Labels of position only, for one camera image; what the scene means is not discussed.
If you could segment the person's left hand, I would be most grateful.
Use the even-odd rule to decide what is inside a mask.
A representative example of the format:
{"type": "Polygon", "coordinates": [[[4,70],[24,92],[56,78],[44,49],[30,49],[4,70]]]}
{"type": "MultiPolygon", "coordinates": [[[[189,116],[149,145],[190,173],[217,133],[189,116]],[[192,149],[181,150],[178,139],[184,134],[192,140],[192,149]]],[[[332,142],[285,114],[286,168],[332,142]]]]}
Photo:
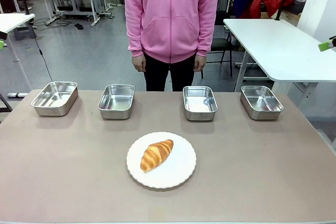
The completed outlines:
{"type": "Polygon", "coordinates": [[[206,57],[204,56],[195,56],[195,62],[194,62],[194,71],[195,72],[200,72],[204,69],[206,65],[206,57]]]}

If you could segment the person's right hand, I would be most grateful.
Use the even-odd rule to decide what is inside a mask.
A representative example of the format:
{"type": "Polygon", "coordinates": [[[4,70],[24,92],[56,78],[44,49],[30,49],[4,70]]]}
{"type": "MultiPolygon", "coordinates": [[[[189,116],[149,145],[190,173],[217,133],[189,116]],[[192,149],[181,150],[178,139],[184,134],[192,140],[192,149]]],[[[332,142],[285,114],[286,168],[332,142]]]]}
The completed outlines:
{"type": "Polygon", "coordinates": [[[146,59],[144,54],[137,57],[133,57],[132,63],[138,72],[145,72],[146,59]]]}

